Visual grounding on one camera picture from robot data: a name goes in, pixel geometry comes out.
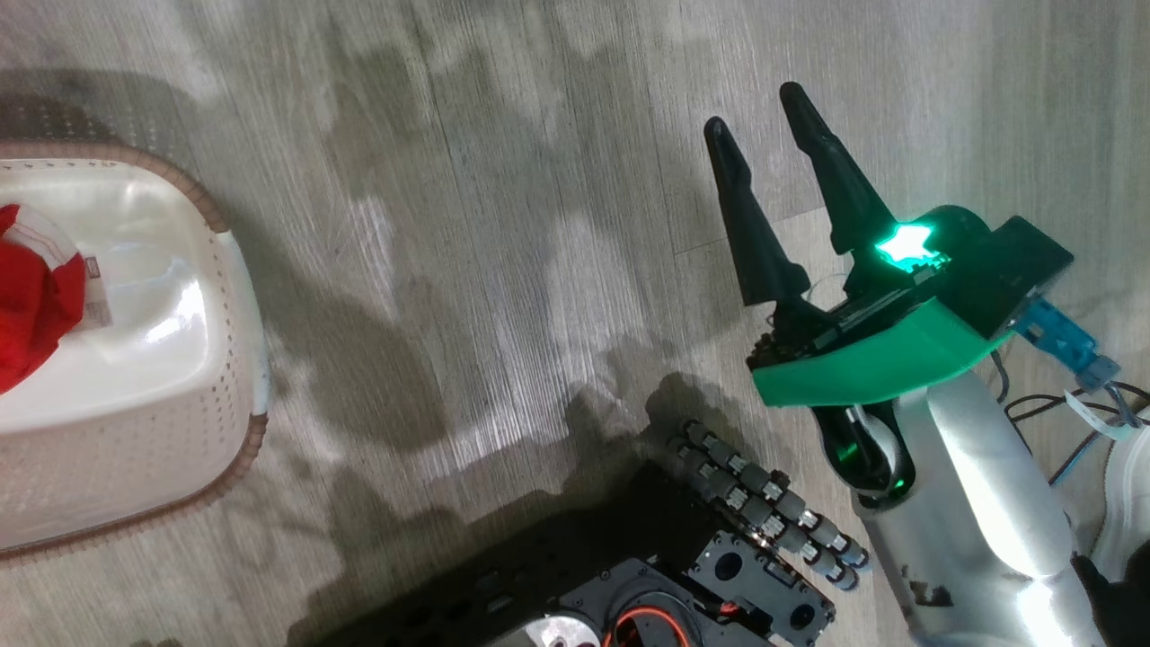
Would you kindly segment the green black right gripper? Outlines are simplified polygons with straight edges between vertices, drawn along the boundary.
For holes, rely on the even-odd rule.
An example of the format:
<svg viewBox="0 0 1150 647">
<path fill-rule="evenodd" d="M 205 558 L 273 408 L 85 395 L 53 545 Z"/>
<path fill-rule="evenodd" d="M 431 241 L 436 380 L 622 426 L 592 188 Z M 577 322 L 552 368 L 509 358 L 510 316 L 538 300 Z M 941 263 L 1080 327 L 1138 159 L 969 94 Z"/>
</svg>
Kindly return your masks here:
<svg viewBox="0 0 1150 647">
<path fill-rule="evenodd" d="M 804 267 L 790 261 L 752 190 L 752 174 L 720 116 L 703 126 L 744 307 L 773 305 L 773 328 L 747 357 L 772 408 L 846 408 L 896 400 L 969 371 L 1009 339 L 981 332 L 950 306 L 966 261 L 992 230 L 944 205 L 907 224 L 892 213 L 800 84 L 779 97 L 793 144 L 808 156 L 831 224 L 835 253 L 850 253 L 845 300 L 821 310 L 802 298 Z"/>
</svg>

